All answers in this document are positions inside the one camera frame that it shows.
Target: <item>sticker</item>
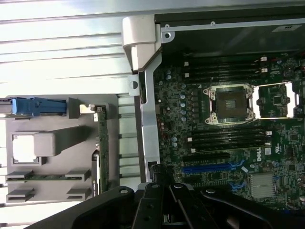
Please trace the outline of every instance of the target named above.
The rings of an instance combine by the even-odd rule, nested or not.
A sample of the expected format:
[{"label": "sticker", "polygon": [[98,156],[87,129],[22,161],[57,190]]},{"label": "sticker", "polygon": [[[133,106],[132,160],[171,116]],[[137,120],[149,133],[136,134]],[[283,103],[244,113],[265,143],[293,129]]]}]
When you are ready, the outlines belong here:
[{"label": "sticker", "polygon": [[249,172],[249,170],[246,167],[242,167],[242,171],[244,171],[245,173]]},{"label": "sticker", "polygon": [[271,155],[271,148],[265,148],[265,155]]},{"label": "sticker", "polygon": [[285,25],[285,26],[279,26],[272,32],[285,32],[285,31],[293,31],[297,28],[301,27],[302,25]]}]

